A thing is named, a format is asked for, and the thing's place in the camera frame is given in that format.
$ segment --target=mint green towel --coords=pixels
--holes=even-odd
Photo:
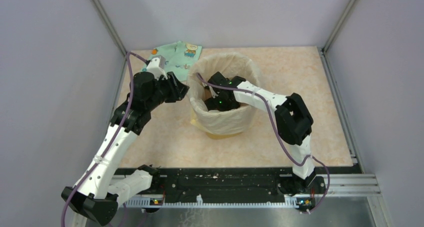
[[[166,73],[172,71],[179,81],[186,81],[190,67],[199,59],[202,47],[182,41],[165,44],[151,51],[149,60],[154,56],[165,58]],[[144,65],[141,71],[147,71]]]

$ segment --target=green cloth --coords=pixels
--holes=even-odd
[[[190,67],[199,59],[201,52],[202,46],[178,41],[153,49],[149,60],[154,56],[163,56],[165,72],[172,71],[179,81],[186,81]],[[146,65],[141,71],[147,71]]]

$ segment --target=beige marble tabletop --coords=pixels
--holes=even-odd
[[[150,50],[135,53],[148,58]],[[315,46],[204,48],[200,58],[238,52],[251,58],[261,69],[265,87],[274,93],[300,94],[311,113],[311,151],[328,166],[352,166],[352,159],[334,104],[324,68]],[[131,56],[134,72],[143,63]],[[126,73],[119,103],[129,92]],[[128,148],[120,167],[151,165],[164,168],[290,167],[272,130],[268,115],[257,111],[254,127],[226,139],[211,139],[190,124],[191,105],[187,98],[163,103],[151,113],[151,120]]]

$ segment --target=plastic bag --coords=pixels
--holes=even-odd
[[[187,95],[192,107],[191,123],[214,135],[233,135],[246,131],[251,126],[256,108],[241,104],[237,109],[220,112],[208,111],[205,105],[205,89],[196,73],[200,73],[208,81],[218,71],[226,78],[240,76],[262,87],[261,71],[247,56],[240,53],[218,53],[199,59],[190,68],[187,77],[187,84],[190,86]]]

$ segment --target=white wall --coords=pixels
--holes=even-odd
[[[329,57],[395,226],[423,226],[424,1],[360,0]]]
[[[90,0],[0,0],[0,226],[60,225],[122,64]]]
[[[323,46],[349,0],[101,0],[128,50]]]

